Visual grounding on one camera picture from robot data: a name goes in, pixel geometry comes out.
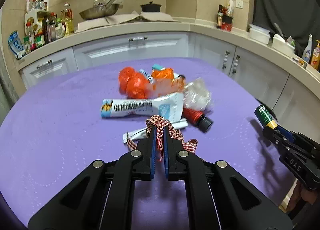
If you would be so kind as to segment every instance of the red gingham ribbon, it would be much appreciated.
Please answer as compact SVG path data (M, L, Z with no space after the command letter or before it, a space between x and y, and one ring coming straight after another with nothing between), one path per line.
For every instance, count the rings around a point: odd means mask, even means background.
M169 120L165 119L161 116L152 116L151 118L146 120L147 125L147 137L150 136L151 127L153 125L157 128L157 135L156 135L156 144L157 149L160 151L160 159L163 157L163 128L165 126L169 127L169 134L171 138L180 140L182 142L183 148L189 152L195 153L198 141L196 139L191 139L188 142L184 142L183 135L180 130L175 130ZM137 144L135 144L130 138L129 134L127 133L127 145L130 150L135 150L137 148Z

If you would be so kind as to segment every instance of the human hand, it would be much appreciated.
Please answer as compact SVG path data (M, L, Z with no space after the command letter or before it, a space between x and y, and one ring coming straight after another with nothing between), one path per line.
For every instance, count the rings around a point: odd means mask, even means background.
M311 205L316 201L318 193L316 191L308 191L303 185L297 181L297 185L293 190L293 194L287 206L287 211L294 209L298 201L302 198L304 201L309 202Z

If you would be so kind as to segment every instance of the metal screw cap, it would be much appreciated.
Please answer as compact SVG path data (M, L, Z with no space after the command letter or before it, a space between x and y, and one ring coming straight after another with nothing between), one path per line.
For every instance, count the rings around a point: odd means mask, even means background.
M225 161L218 161L217 162L217 165L220 167L220 168L225 168L227 166L227 163Z
M133 157L138 157L138 156L141 155L141 152L140 152L139 150L133 150L133 151L131 152L131 155L132 155Z
M178 152L178 155L181 157L187 157L189 153L185 150L181 150L180 152Z
M100 168L103 165L103 162L101 160L96 160L92 164L95 168Z

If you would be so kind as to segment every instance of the black pot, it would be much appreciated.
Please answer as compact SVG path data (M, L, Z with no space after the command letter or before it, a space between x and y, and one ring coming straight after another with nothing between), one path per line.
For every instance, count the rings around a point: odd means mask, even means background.
M150 1L149 4L140 5L142 12L160 12L161 5L154 4L153 1Z

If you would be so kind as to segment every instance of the green can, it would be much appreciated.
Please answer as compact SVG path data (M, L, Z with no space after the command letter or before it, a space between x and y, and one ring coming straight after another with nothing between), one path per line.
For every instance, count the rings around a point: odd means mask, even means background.
M270 112L266 109L264 105L258 106L254 111L254 114L256 115L257 119L260 121L263 127L269 126L272 129L275 129L278 126L276 121L273 119L273 116L270 114Z

